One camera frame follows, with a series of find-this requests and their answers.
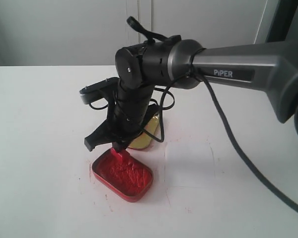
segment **red paint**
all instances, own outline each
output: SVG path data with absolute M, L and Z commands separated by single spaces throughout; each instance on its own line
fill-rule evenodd
M 153 179 L 147 166 L 127 151 L 117 153 L 113 148 L 94 162 L 93 171 L 97 179 L 128 201 L 140 199 Z

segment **red tray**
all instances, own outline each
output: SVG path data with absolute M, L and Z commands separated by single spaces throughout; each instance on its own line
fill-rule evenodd
M 92 165 L 95 177 L 128 202 L 137 202 L 153 181 L 152 170 L 132 157 L 126 150 L 111 148 Z

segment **white table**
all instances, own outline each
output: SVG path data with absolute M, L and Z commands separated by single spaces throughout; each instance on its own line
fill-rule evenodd
M 130 150 L 154 171 L 142 200 L 128 203 L 95 180 L 90 164 L 110 145 L 90 153 L 83 139 L 106 110 L 84 105 L 78 91 L 114 75 L 113 66 L 0 67 L 0 238 L 298 238 L 298 214 L 238 157 L 202 84 L 172 90 L 176 105 L 164 113 L 164 143 Z M 214 90 L 241 147 L 298 203 L 293 119 L 280 124 L 263 92 Z M 176 142 L 210 145 L 213 184 L 164 182 L 165 148 Z

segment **robotic arm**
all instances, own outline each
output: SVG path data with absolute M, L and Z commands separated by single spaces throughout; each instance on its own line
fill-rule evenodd
M 298 42 L 204 49 L 179 35 L 167 38 L 147 31 L 133 17 L 127 22 L 147 40 L 116 53 L 119 78 L 80 90 L 85 104 L 108 101 L 107 119 L 85 138 L 89 151 L 105 143 L 113 143 L 116 151 L 125 149 L 159 110 L 149 106 L 154 86 L 176 80 L 172 87 L 194 88 L 199 81 L 188 73 L 192 69 L 209 82 L 266 92 L 281 123 L 295 114 L 298 133 Z

